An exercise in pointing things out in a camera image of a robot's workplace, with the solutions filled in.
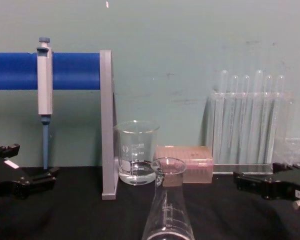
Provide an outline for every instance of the water in beaker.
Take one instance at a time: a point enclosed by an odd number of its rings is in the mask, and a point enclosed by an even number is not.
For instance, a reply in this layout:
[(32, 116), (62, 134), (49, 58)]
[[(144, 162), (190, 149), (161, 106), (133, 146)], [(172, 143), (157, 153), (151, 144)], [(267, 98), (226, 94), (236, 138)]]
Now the water in beaker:
[(142, 240), (194, 240), (182, 184), (186, 164), (172, 157), (151, 163), (155, 172), (155, 195)]
[(159, 125), (150, 121), (128, 121), (114, 127), (119, 139), (120, 179), (130, 185), (152, 182), (156, 174), (151, 168), (157, 145)]

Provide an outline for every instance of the teal wall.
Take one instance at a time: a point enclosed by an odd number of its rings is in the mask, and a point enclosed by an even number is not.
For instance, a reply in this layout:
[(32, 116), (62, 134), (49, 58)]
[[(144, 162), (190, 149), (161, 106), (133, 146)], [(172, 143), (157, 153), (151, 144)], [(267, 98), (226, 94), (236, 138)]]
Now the teal wall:
[[(217, 73), (285, 75), (295, 94), (291, 137), (300, 137), (300, 0), (0, 0), (0, 52), (113, 51), (119, 122), (155, 120), (159, 144), (198, 145)], [(35, 91), (0, 92), (0, 143), (15, 161), (41, 164)], [(100, 95), (55, 91), (51, 162), (100, 163)]]

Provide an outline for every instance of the gray stand frame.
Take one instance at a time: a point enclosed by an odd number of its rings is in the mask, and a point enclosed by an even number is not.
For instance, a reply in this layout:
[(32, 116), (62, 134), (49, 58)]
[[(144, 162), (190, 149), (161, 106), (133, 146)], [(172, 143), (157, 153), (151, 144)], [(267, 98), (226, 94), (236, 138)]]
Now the gray stand frame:
[(117, 124), (115, 106), (115, 81), (111, 50), (100, 51), (100, 96), (102, 134), (102, 200), (115, 200), (118, 186)]

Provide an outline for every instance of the pipette tip box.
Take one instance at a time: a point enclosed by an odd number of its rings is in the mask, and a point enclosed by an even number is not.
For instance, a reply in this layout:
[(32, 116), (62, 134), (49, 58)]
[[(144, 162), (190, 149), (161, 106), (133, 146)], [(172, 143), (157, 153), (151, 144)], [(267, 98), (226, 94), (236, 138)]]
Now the pipette tip box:
[(214, 160), (206, 146), (157, 146), (154, 158), (176, 158), (185, 162), (183, 174), (185, 184), (210, 184)]

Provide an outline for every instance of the black table surface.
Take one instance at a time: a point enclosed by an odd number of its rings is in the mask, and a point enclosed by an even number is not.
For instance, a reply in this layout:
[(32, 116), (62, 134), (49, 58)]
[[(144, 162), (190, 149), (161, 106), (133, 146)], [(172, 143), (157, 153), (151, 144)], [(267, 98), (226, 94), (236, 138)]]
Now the black table surface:
[[(61, 168), (52, 191), (0, 198), (0, 240), (140, 240), (154, 183), (120, 181), (116, 200), (101, 193), (101, 167)], [(231, 175), (184, 184), (183, 194), (196, 240), (300, 240), (300, 210), (291, 201), (238, 191)]]

